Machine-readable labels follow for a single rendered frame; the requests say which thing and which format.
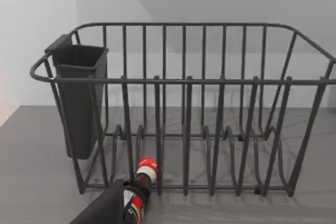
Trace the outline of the dark bottle with red cap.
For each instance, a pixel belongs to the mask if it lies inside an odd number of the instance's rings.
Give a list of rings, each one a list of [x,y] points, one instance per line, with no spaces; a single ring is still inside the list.
[[[141,224],[146,214],[152,186],[157,180],[158,163],[153,157],[140,160],[136,175],[123,183],[123,222]]]

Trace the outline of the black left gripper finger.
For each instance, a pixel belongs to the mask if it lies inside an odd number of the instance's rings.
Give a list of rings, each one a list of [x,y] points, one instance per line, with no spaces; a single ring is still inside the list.
[[[123,180],[117,179],[69,224],[122,224]]]

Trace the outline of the dark grey cutlery holder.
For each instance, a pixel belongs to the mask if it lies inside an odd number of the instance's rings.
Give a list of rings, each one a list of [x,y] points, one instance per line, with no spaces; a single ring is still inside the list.
[[[61,35],[45,52],[51,52],[56,76],[105,78],[107,52],[104,47],[74,45],[68,35]],[[90,85],[87,83],[63,84],[62,102],[68,111],[69,134],[78,159],[87,160],[94,148],[97,132],[93,122]]]

